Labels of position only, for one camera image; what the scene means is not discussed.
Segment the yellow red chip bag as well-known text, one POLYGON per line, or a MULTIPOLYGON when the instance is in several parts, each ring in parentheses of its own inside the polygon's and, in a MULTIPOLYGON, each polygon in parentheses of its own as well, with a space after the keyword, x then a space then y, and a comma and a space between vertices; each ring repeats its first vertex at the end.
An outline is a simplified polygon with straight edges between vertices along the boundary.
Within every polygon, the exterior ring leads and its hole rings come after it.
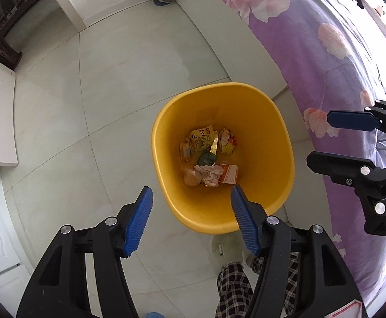
POLYGON ((219 132, 219 153, 221 155, 230 155, 234 152, 237 146, 237 140, 235 136, 232 134, 231 130, 224 128, 219 132))

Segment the white orange medicine box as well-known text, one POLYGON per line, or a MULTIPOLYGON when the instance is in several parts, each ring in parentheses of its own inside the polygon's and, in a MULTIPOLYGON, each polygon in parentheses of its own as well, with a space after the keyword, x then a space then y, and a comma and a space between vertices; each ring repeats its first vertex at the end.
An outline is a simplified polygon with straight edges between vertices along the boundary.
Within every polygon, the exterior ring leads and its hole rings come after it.
POLYGON ((223 170, 218 179, 219 183, 236 185, 239 167, 234 164, 219 164, 219 166, 223 170))

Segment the yellow trash bin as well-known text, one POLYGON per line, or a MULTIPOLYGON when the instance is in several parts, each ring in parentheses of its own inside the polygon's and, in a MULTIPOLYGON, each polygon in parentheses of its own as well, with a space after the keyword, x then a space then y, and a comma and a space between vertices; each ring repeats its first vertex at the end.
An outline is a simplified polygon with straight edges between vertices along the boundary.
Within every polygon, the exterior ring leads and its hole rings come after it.
POLYGON ((195 129, 229 129, 237 140, 230 155, 217 161, 238 167, 237 184, 267 214, 277 212, 294 184, 294 155, 284 120, 275 103, 244 83, 218 83, 186 91, 170 100, 153 125, 151 150, 161 190, 175 217, 187 228, 210 235, 238 226, 230 204, 231 185, 189 187, 179 146, 195 129))

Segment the yellow-green snack bag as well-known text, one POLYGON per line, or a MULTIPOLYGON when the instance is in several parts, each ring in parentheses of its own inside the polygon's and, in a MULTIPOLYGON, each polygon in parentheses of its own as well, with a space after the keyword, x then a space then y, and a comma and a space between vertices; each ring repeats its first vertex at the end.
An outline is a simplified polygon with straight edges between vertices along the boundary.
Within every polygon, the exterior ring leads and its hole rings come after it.
POLYGON ((179 155, 182 162, 188 162, 200 154, 214 142, 214 129, 210 124, 200 129, 194 129, 179 145, 179 155))

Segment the green plastic wrapper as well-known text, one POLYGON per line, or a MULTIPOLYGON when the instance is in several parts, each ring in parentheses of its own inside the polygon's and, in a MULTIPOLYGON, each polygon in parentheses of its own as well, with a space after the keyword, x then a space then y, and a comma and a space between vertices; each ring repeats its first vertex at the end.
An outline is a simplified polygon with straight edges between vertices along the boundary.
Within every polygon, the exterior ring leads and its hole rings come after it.
POLYGON ((217 161, 217 154, 214 154, 209 150, 204 150, 197 161, 197 165, 199 167, 212 166, 216 161, 217 161))

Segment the plaid pajama leg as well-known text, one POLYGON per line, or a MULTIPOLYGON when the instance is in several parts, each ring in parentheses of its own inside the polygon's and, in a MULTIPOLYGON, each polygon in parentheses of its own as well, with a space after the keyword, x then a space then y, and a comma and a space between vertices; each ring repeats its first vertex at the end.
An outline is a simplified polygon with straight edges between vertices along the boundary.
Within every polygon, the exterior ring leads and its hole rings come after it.
MULTIPOLYGON (((290 255, 289 276, 284 295, 284 311, 294 312, 299 278, 299 254, 290 255)), ((253 298, 253 290, 241 262, 225 264, 217 277, 219 302, 215 317, 245 317, 253 298)))

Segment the grey paper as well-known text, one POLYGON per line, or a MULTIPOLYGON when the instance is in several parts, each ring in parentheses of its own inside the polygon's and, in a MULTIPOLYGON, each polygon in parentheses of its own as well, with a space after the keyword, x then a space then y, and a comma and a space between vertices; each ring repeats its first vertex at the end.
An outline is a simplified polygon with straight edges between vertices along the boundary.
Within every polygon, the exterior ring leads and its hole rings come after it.
POLYGON ((219 178, 223 175, 224 169, 219 165, 204 165, 199 166, 195 165, 194 169, 196 169, 202 176, 202 181, 207 187, 218 187, 219 186, 219 178))

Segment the purple floral bed sheet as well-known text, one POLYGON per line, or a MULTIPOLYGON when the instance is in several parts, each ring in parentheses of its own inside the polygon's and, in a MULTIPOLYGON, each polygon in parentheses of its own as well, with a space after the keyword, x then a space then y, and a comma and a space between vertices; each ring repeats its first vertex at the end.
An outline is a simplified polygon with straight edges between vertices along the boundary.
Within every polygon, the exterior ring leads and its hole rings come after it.
POLYGON ((353 0, 220 0, 245 23, 277 64, 287 90, 280 109, 292 140, 296 178, 285 210, 289 223, 319 223, 332 239, 369 314, 386 301, 386 237, 364 231, 351 188, 306 166, 311 151, 370 159, 386 167, 386 134, 336 129, 331 110, 361 111, 386 100, 386 37, 353 0))

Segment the long yellow box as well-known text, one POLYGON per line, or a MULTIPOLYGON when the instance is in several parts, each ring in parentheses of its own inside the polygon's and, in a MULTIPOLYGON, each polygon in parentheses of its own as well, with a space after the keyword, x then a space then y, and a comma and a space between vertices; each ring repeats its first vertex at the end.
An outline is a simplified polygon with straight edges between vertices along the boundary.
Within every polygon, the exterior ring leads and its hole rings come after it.
POLYGON ((213 140, 212 145, 209 149, 209 151, 214 155, 217 155, 217 152, 218 152, 218 141, 219 141, 219 132, 214 131, 214 140, 213 140))

